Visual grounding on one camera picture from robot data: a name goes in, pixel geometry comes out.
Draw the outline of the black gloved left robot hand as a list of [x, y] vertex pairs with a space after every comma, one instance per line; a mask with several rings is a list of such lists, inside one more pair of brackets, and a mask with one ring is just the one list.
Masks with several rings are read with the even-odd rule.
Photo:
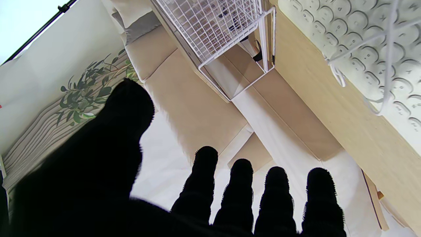
[[184, 188], [170, 211], [131, 198], [142, 162], [140, 139], [154, 118], [148, 92], [129, 78], [114, 88], [98, 115], [23, 177], [13, 191], [10, 237], [345, 237], [329, 171], [307, 175], [299, 233], [285, 170], [269, 169], [254, 220], [253, 168], [232, 166], [215, 220], [209, 223], [218, 152], [195, 154]]

